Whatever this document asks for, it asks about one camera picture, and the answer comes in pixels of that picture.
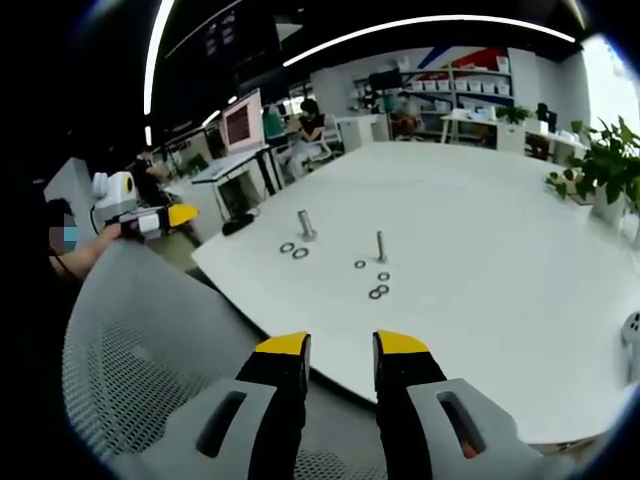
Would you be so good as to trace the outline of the person's left hand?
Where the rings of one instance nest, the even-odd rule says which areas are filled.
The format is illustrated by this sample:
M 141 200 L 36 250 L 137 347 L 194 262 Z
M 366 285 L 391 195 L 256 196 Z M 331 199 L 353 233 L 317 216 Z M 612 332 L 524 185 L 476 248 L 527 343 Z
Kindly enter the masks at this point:
M 120 237 L 121 226 L 119 224 L 114 223 L 107 225 L 96 238 L 81 248 L 81 258 L 84 268 L 90 270 L 110 244 Z

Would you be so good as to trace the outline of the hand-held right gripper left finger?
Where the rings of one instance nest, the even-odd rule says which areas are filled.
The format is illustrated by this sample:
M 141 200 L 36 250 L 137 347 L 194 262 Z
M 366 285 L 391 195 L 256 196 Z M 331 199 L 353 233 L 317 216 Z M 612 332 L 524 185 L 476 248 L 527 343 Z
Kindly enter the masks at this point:
M 237 376 L 172 412 L 158 441 L 116 458 L 119 479 L 291 479 L 305 425 L 311 336 L 255 347 Z

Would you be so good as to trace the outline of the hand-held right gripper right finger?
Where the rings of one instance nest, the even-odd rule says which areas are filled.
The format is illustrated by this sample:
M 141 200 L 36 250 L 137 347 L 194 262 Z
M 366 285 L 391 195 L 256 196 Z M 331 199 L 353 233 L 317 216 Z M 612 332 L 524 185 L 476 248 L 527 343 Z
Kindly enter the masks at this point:
M 373 334 L 377 424 L 391 479 L 565 479 L 568 462 L 523 442 L 512 416 L 420 340 Z

